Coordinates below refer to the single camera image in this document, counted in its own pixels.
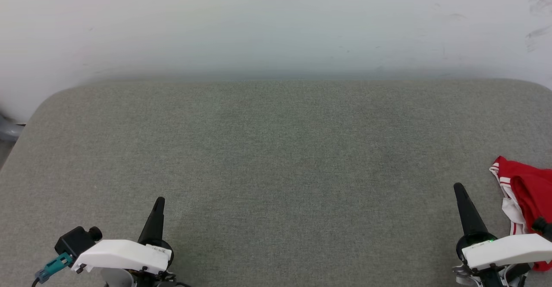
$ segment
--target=gray table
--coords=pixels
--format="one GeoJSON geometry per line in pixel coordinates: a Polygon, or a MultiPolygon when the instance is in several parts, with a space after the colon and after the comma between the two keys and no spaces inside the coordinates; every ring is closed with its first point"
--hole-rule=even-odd
{"type": "MultiPolygon", "coordinates": [[[[63,91],[0,171],[2,285],[30,285],[78,225],[137,240],[164,196],[171,269],[194,287],[453,287],[453,183],[508,235],[488,168],[498,155],[550,167],[551,109],[548,89],[507,80],[63,91]]],[[[45,286],[102,282],[63,271],[45,286]]]]}

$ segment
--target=white wall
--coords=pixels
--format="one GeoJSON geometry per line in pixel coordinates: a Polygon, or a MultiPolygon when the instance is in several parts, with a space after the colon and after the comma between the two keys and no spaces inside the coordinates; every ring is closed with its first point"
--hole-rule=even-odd
{"type": "Polygon", "coordinates": [[[552,87],[552,0],[0,0],[0,112],[100,79],[508,77],[552,87]]]}

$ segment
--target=red and white striped fabric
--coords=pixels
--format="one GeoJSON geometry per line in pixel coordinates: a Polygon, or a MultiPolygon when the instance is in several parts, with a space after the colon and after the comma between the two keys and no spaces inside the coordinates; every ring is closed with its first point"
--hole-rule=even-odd
{"type": "MultiPolygon", "coordinates": [[[[510,235],[534,233],[531,226],[542,216],[552,221],[552,169],[538,169],[500,156],[489,169],[504,193],[502,210],[511,222],[510,235]]],[[[537,262],[536,271],[547,271],[552,263],[537,262]]]]}

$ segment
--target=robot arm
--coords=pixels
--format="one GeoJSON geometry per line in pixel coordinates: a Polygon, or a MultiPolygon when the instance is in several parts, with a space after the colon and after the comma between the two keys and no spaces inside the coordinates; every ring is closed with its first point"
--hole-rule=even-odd
{"type": "Polygon", "coordinates": [[[462,265],[454,267],[457,281],[479,287],[508,287],[519,278],[522,287],[532,263],[552,259],[552,224],[539,218],[533,224],[538,234],[520,234],[498,239],[489,233],[461,183],[454,184],[464,236],[456,251],[462,265]]]}
{"type": "Polygon", "coordinates": [[[101,240],[102,232],[93,227],[86,232],[77,227],[64,234],[55,245],[59,257],[47,263],[35,274],[33,287],[43,284],[51,275],[70,267],[77,274],[84,270],[103,268],[102,276],[110,286],[160,287],[187,286],[174,282],[168,272],[174,253],[162,239],[165,200],[158,197],[138,242],[132,240],[101,240]]]}
{"type": "Polygon", "coordinates": [[[552,242],[538,234],[511,235],[462,249],[471,269],[552,261],[552,242]]]}
{"type": "Polygon", "coordinates": [[[145,271],[153,275],[167,271],[171,251],[144,246],[132,240],[102,240],[83,252],[71,267],[73,271],[94,267],[145,271]]]}

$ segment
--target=wall stain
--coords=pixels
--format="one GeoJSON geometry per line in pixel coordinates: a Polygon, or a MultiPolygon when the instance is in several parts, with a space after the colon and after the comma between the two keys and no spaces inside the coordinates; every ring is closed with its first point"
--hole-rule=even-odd
{"type": "Polygon", "coordinates": [[[527,46],[527,52],[531,53],[538,48],[538,43],[542,42],[542,38],[552,32],[552,25],[534,30],[525,36],[525,45],[527,46]]]}
{"type": "Polygon", "coordinates": [[[467,16],[464,16],[463,14],[459,14],[459,13],[449,14],[449,17],[458,19],[458,20],[467,19],[467,16]]]}
{"type": "Polygon", "coordinates": [[[529,11],[533,16],[552,14],[552,0],[529,0],[529,3],[529,11]]]}

